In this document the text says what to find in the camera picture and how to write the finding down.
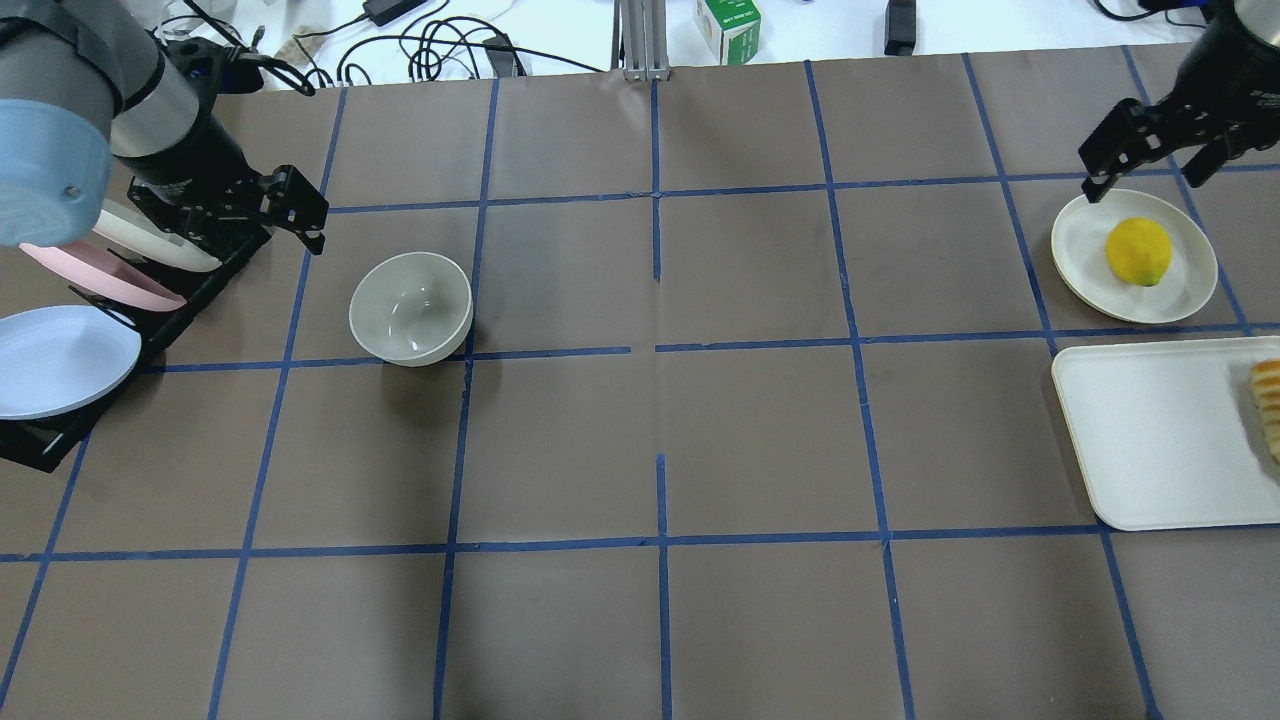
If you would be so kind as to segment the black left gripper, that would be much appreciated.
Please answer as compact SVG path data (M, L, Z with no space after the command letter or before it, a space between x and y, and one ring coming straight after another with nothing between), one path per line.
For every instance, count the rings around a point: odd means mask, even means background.
M325 247L329 202L293 165L262 173L250 165L129 165L128 199L151 225L227 260L275 231L315 256Z

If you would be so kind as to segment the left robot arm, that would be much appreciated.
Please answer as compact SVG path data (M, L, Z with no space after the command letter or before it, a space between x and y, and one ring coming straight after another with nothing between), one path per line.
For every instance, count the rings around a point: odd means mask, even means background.
M214 115L218 73L191 79L119 1L3 4L3 245L87 234L114 161L160 229L204 242L244 222L324 247L328 204L293 167L256 172Z

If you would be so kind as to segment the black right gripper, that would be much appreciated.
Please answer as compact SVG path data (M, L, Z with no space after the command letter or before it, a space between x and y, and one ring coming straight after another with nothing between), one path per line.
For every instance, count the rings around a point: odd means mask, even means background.
M1266 97L1247 91L1193 102L1170 94L1156 105L1125 97L1112 106L1078 149L1087 202L1101 202L1128 173L1194 149L1181 165L1190 187L1202 187L1226 164L1266 149Z

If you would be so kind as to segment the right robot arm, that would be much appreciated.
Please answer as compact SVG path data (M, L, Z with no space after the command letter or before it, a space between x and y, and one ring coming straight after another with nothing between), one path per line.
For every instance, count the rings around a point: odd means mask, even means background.
M1213 18L1147 110L1144 161L1192 149L1181 172L1201 187L1230 161L1277 143L1277 3L1216 1Z

